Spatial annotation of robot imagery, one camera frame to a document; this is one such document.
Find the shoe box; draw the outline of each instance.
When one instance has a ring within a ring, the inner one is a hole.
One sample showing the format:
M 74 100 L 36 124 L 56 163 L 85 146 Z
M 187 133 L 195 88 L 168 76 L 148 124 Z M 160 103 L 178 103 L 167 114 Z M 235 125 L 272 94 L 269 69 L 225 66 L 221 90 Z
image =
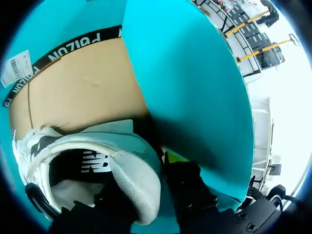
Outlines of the shoe box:
M 247 38 L 247 42 L 254 51 L 262 49 L 263 47 L 271 44 L 267 35 L 261 33 L 258 33 L 256 35 L 253 35 L 252 37 Z
M 249 38 L 260 33 L 254 22 L 248 23 L 246 26 L 242 27 L 240 31 L 243 33 L 245 38 Z
M 21 89 L 9 110 L 17 139 L 32 128 L 71 133 L 149 115 L 121 38 L 62 56 Z

